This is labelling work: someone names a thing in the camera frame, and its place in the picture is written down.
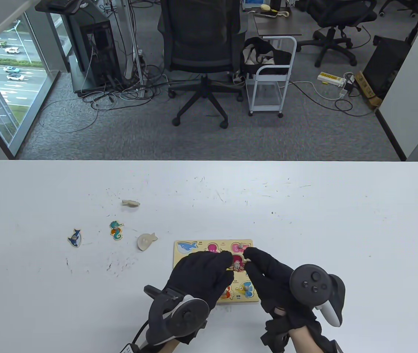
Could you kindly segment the person's right hand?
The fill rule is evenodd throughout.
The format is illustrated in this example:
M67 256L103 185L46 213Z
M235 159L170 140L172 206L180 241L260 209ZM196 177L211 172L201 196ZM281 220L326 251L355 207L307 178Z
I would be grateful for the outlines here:
M255 247L246 249L244 257L247 259L245 271L254 284L261 305L273 317L269 333L288 336L297 353L325 352L316 342L318 335L313 335L309 328L316 323L315 315L290 291L293 269Z

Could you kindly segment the person's left hand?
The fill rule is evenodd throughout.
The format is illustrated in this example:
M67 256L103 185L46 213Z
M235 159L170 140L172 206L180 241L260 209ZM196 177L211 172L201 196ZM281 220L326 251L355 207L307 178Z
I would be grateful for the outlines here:
M177 263L164 289L202 299L212 311L234 280L234 273L229 269L232 264L231 252L191 253Z

